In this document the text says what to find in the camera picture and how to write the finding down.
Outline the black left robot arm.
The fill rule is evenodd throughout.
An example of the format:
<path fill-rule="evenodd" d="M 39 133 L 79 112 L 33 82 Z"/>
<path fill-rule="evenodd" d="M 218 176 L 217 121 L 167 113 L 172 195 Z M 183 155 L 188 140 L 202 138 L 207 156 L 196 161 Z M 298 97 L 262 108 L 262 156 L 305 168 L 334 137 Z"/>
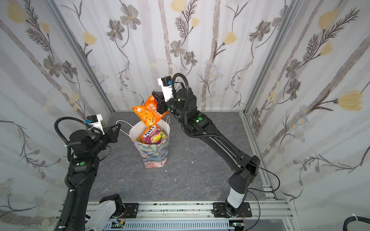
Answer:
<path fill-rule="evenodd" d="M 59 123 L 64 120 L 77 121 L 86 128 L 73 132 L 67 139 L 59 129 Z M 55 230 L 101 231 L 112 216 L 124 212 L 124 206 L 116 194 L 103 199 L 97 211 L 91 217 L 86 217 L 89 195 L 101 161 L 98 155 L 109 144 L 117 143 L 121 125 L 98 129 L 81 119 L 65 116 L 57 119 L 54 127 L 67 147 L 69 164 L 64 179 L 68 192 Z"/>

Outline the floral white paper bag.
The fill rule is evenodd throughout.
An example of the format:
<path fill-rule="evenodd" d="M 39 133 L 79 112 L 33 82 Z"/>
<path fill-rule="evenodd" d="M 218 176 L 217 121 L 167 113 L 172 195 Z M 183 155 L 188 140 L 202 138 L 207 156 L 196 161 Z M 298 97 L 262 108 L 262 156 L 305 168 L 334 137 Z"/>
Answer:
<path fill-rule="evenodd" d="M 124 133 L 129 136 L 134 146 L 138 150 L 142 157 L 146 168 L 161 168 L 164 167 L 168 159 L 169 146 L 170 146 L 170 119 L 166 121 L 160 120 L 156 125 L 166 134 L 166 139 L 160 144 L 143 144 L 137 141 L 147 129 L 147 126 L 142 122 L 136 123 L 134 126 L 131 125 L 131 129 L 128 133 Z"/>

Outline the orange corn chips bag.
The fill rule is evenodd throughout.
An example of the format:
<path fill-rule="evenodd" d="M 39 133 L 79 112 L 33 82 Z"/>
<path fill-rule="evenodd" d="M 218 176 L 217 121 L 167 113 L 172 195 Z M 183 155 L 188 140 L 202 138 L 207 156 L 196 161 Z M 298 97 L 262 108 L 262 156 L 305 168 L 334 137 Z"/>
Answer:
<path fill-rule="evenodd" d="M 150 96 L 144 105 L 134 106 L 132 110 L 147 127 L 151 127 L 168 114 L 168 111 L 163 113 L 158 112 L 157 108 L 158 102 L 154 96 Z"/>

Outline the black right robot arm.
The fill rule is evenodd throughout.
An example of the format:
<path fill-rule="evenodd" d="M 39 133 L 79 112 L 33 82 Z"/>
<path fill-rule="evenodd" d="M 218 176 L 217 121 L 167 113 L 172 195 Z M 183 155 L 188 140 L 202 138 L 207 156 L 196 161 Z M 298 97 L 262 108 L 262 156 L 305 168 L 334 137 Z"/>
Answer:
<path fill-rule="evenodd" d="M 198 110 L 197 98 L 183 74 L 165 76 L 158 79 L 158 84 L 161 91 L 152 92 L 158 103 L 157 112 L 173 114 L 187 136 L 202 140 L 218 153 L 233 171 L 228 180 L 230 187 L 239 194 L 245 194 L 257 176 L 260 159 L 242 152 L 208 116 Z"/>

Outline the pink-yellow Fox's candy bag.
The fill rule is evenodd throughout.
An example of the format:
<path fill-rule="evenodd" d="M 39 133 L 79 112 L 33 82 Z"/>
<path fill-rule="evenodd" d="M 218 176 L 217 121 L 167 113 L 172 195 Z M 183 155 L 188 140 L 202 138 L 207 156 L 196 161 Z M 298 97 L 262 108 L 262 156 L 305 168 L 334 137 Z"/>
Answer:
<path fill-rule="evenodd" d="M 166 139 L 166 134 L 159 128 L 158 125 L 148 127 L 137 141 L 143 144 L 160 144 Z"/>

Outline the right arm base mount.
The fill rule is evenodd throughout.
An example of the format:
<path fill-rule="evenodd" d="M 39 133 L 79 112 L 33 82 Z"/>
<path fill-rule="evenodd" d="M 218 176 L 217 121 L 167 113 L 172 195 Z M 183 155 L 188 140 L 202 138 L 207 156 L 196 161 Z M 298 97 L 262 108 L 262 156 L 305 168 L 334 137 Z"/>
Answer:
<path fill-rule="evenodd" d="M 225 202 L 213 203 L 212 214 L 215 218 L 251 218 L 250 204 L 244 202 L 246 194 L 231 188 Z"/>

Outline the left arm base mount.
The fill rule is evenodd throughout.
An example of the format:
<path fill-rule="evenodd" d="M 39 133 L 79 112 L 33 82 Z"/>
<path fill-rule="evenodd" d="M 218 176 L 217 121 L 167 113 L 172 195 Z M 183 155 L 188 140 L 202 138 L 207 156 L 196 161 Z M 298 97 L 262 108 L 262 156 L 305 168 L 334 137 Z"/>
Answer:
<path fill-rule="evenodd" d="M 102 231 L 111 218 L 136 218 L 138 203 L 123 203 L 118 194 L 103 197 L 95 213 L 85 222 L 86 231 Z"/>

